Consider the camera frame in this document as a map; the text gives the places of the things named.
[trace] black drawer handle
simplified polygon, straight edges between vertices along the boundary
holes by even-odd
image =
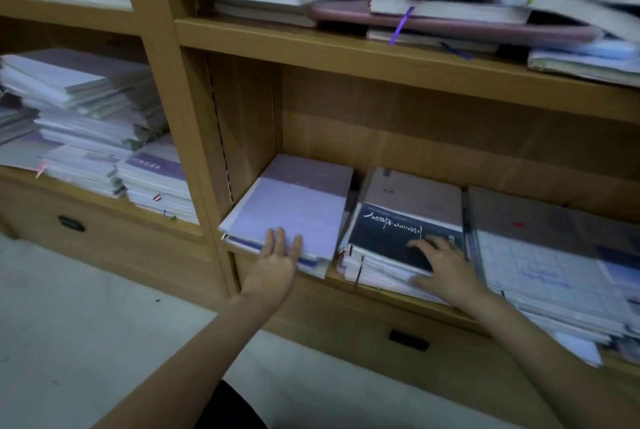
[[[428,341],[418,338],[417,336],[407,335],[406,333],[399,332],[398,330],[391,330],[389,340],[403,344],[404,346],[408,346],[409,348],[413,348],[420,352],[426,352],[427,348],[430,346]]]
[[[62,223],[62,225],[68,227],[69,229],[77,230],[78,232],[86,231],[82,223],[74,220],[73,218],[68,218],[68,216],[58,215],[58,220],[60,221],[60,223]]]

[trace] tile floor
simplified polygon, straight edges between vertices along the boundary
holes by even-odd
[[[0,426],[88,429],[214,316],[0,235]],[[514,427],[267,332],[225,379],[275,429]]]

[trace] drawer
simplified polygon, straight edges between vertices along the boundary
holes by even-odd
[[[254,261],[235,257],[242,283]],[[266,328],[508,422],[532,428],[560,427],[515,363],[481,334],[304,275],[298,276],[291,296]],[[420,346],[419,341],[428,348],[423,351],[425,344]]]
[[[64,226],[59,216],[84,231]],[[137,223],[72,198],[0,180],[0,217],[20,238],[87,264],[218,309],[228,298],[204,240]]]

